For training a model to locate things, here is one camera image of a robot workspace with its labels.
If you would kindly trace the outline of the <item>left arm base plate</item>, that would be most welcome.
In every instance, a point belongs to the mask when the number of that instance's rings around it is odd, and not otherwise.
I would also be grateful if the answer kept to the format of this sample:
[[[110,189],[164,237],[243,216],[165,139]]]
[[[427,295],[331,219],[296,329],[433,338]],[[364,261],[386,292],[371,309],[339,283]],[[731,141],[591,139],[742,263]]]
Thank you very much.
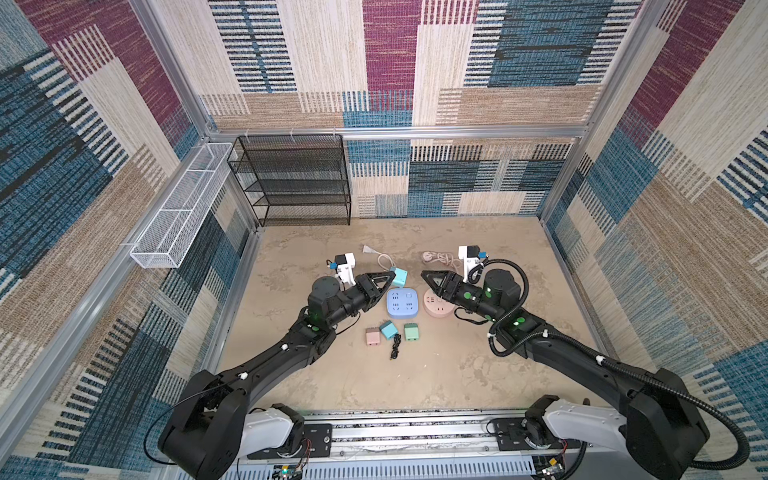
[[[264,449],[246,456],[248,460],[299,460],[306,455],[309,449],[309,459],[328,458],[331,454],[333,426],[331,423],[315,423],[304,427],[299,442],[293,449],[280,447],[278,449]]]

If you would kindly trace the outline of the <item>blue charger adapter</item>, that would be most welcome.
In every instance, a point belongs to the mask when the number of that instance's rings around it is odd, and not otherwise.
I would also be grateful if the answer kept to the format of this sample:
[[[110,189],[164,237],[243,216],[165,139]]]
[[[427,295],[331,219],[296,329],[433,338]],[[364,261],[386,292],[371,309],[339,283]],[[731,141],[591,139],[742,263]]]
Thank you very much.
[[[387,321],[380,326],[381,334],[387,339],[392,340],[399,334],[399,330],[392,321]]]

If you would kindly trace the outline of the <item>blue square power strip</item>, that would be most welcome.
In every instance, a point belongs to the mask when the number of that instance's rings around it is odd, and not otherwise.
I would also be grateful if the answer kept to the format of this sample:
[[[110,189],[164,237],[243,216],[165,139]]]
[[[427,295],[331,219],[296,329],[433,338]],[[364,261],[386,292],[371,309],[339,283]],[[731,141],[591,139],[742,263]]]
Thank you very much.
[[[387,314],[394,320],[407,320],[417,316],[419,311],[418,293],[413,288],[391,288],[386,296]]]

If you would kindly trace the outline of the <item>pink charger adapter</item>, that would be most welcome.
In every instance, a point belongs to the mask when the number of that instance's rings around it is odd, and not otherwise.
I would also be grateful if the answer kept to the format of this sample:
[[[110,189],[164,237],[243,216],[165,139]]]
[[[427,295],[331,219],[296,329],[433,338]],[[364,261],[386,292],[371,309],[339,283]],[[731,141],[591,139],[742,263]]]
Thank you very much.
[[[365,342],[367,346],[377,346],[381,344],[381,332],[378,328],[372,327],[365,330]]]

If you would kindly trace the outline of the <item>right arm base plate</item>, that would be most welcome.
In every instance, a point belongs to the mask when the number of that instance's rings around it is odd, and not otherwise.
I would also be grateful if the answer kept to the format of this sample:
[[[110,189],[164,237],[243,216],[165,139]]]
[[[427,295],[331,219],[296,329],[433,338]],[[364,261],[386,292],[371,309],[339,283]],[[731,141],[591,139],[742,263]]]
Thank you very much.
[[[575,450],[581,441],[556,437],[538,418],[502,417],[489,420],[486,433],[494,437],[500,451]]]

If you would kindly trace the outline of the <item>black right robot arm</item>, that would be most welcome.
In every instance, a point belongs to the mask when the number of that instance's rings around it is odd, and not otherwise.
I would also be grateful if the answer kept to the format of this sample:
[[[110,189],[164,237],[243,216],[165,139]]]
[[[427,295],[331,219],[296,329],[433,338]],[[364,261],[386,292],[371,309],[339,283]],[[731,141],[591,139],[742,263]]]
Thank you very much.
[[[597,394],[625,419],[620,445],[658,479],[679,479],[690,468],[707,469],[696,456],[710,438],[702,418],[714,409],[691,396],[675,373],[626,365],[558,331],[528,312],[527,280],[503,269],[464,278],[449,270],[424,270],[422,279],[441,299],[489,323],[488,344],[500,358],[517,354],[544,364]]]

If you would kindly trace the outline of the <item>teal charger adapter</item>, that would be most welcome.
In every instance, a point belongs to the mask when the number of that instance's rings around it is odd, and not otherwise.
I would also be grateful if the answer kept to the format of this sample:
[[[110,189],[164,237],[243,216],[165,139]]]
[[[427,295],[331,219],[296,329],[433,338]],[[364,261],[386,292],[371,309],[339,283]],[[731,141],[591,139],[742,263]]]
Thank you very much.
[[[398,267],[391,267],[390,271],[394,273],[392,285],[396,288],[403,288],[407,281],[408,272]]]

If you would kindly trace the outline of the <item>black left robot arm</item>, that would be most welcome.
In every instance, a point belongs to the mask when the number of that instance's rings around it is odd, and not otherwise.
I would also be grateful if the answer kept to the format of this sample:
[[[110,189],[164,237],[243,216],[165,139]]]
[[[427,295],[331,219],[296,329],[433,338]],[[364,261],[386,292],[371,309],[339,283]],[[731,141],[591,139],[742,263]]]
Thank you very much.
[[[277,343],[229,370],[201,370],[190,378],[179,400],[159,416],[165,424],[159,451],[195,479],[218,479],[237,458],[259,450],[294,452],[302,441],[302,417],[282,405],[261,412],[253,405],[325,354],[337,325],[377,305],[394,279],[392,271],[360,274],[347,289],[333,276],[315,280],[306,306]]]

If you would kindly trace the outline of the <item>pink round power strip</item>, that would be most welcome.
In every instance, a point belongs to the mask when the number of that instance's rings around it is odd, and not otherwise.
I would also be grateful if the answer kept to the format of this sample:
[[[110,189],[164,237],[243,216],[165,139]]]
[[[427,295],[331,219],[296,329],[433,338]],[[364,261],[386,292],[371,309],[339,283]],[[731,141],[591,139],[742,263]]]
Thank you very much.
[[[426,303],[424,301],[426,292],[433,292],[433,291],[432,290],[425,291],[422,297],[423,308],[429,316],[433,318],[446,318],[453,315],[454,306],[448,301],[440,298],[434,292],[433,293],[439,298],[439,300],[435,303]]]

